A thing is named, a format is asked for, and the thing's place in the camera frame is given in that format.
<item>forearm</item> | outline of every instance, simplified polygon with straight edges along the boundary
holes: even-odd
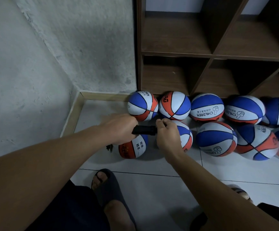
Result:
[[[279,222],[224,185],[183,151],[168,160],[220,230],[279,230]]]
[[[104,135],[94,126],[0,157],[0,230],[23,230],[33,222],[76,170],[107,144]]]

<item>black pants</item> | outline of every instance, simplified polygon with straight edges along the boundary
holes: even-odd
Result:
[[[92,189],[68,181],[26,230],[109,231],[110,225]]]

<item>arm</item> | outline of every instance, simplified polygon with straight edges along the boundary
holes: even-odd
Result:
[[[108,144],[122,144],[137,121],[116,115],[99,126],[0,157],[0,230],[26,229],[78,168]]]
[[[224,185],[181,148],[176,124],[157,120],[157,144],[214,226],[220,230],[278,230],[279,222]]]

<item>white wall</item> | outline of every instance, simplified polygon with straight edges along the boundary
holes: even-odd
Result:
[[[82,90],[136,90],[132,0],[15,0]]]
[[[242,14],[259,14],[269,0],[249,0]],[[146,0],[147,11],[200,12],[204,0]]]
[[[0,0],[0,155],[57,138],[73,85],[12,0]]]

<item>floor tile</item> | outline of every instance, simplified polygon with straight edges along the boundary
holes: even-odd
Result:
[[[92,125],[98,125],[104,115],[126,112],[126,102],[87,100],[77,122],[75,132],[88,128]],[[140,124],[154,125],[155,120],[156,118]],[[183,122],[191,128],[193,138],[195,139],[197,123],[192,121],[190,117],[186,118]],[[172,166],[166,162],[163,155],[159,152],[156,143],[156,136],[149,136],[148,142],[149,144],[146,152],[137,159],[123,159],[119,155],[118,146],[114,146],[112,153],[106,150],[106,148],[99,150],[95,155],[88,159],[81,166],[81,168],[91,170],[108,168],[117,172],[177,176],[177,173],[174,171]],[[196,144],[192,146],[187,154],[201,164],[201,154]]]
[[[267,203],[279,207],[279,185],[249,182],[222,182],[226,185],[237,185],[245,190],[250,195],[255,205]]]
[[[96,171],[78,170],[76,185],[91,185]],[[139,231],[188,230],[201,213],[195,198],[179,177],[115,173]]]
[[[224,157],[201,152],[203,167],[220,180],[279,184],[279,159],[254,161],[233,152]]]

